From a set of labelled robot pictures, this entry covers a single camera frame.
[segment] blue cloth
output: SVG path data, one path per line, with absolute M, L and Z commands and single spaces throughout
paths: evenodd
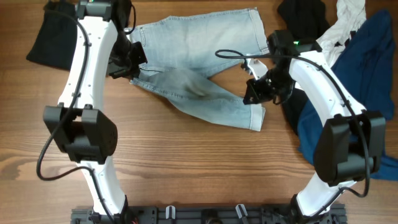
M 331 68 L 345 88 L 369 111 L 378 110 L 390 120 L 394 103 L 390 98 L 395 42 L 391 15 L 381 10 L 368 19 Z M 322 132 L 315 108 L 307 102 L 298 120 L 299 151 L 313 164 L 313 154 Z M 375 179 L 398 180 L 398 160 L 383 151 Z
M 219 49 L 268 53 L 257 9 L 169 16 L 138 26 L 130 38 L 142 43 L 148 59 L 147 64 L 140 65 L 141 74 L 132 84 L 167 98 L 180 111 L 205 121 L 261 130 L 265 114 L 261 105 L 244 105 L 241 97 L 209 80 L 242 62 L 216 57 Z

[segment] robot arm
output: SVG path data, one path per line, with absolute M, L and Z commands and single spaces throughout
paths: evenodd
M 113 78 L 133 78 L 139 74 L 138 65 L 146 62 L 141 43 L 131 43 L 124 33 L 130 8 L 130 0 L 80 0 L 77 15 L 90 46 L 80 91 L 75 93 L 84 61 L 86 40 L 83 30 L 78 29 L 70 76 L 58 106 L 47 106 L 44 111 L 44 121 L 51 133 L 57 125 L 62 125 L 54 137 L 58 148 L 68 153 L 70 160 L 76 162 L 78 167 L 93 170 L 102 198 L 98 196 L 90 172 L 87 169 L 82 169 L 82 172 L 93 196 L 93 210 L 97 216 L 106 218 L 109 212 L 114 221 L 119 220 L 121 223 L 127 223 L 129 219 L 126 218 L 126 196 L 116 177 L 112 157 L 118 130 L 101 111 L 109 64 L 112 64 L 112 69 L 108 73 Z M 75 94 L 78 94 L 78 98 L 71 105 Z M 60 124 L 70 105 L 73 107 L 71 118 Z
M 275 104 L 279 104 L 276 98 L 280 97 L 280 101 L 289 99 L 295 82 L 307 94 L 320 117 L 323 131 L 314 155 L 316 173 L 308 185 L 294 195 L 291 208 L 295 210 L 293 222 L 316 220 L 319 215 L 329 211 L 329 202 L 341 195 L 341 189 L 365 179 L 367 156 L 364 155 L 364 149 L 369 154 L 370 173 L 378 171 L 384 145 L 385 119 L 380 112 L 366 111 L 348 93 L 327 65 L 322 49 L 315 41 L 306 40 L 300 45 L 287 30 L 275 31 L 268 41 L 271 52 L 269 58 L 273 58 L 273 55 L 296 58 L 274 58 L 276 66 L 266 74 L 264 64 L 257 61 L 253 65 L 252 59 L 249 59 L 246 71 L 254 78 L 247 82 L 244 102 L 262 103 L 273 99 Z M 321 72 L 305 60 L 321 65 L 324 71 Z M 348 100 L 352 111 L 345 105 L 342 95 Z M 361 123 L 367 147 L 361 144 L 354 117 Z

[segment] light blue jeans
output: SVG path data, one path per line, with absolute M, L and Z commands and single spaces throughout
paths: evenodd
M 242 62 L 216 57 L 219 49 L 252 55 L 268 53 L 257 9 L 169 16 L 137 26 L 131 39 L 142 43 L 148 59 L 132 84 L 166 97 L 180 111 L 205 121 L 261 130 L 265 114 L 261 105 L 246 106 L 241 97 L 209 81 Z

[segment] white cloth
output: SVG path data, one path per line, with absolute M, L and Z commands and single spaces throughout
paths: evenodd
M 366 21 L 365 0 L 338 0 L 337 18 L 335 25 L 317 40 L 330 67 L 344 51 L 349 33 L 357 31 Z

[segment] denim fabric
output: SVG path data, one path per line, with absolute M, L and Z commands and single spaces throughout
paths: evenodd
M 242 62 L 218 58 L 216 50 L 268 53 L 257 9 L 169 16 L 137 26 L 130 38 L 142 43 L 148 59 L 132 84 L 166 97 L 180 111 L 205 121 L 261 130 L 265 114 L 261 105 L 243 105 L 241 97 L 209 81 Z

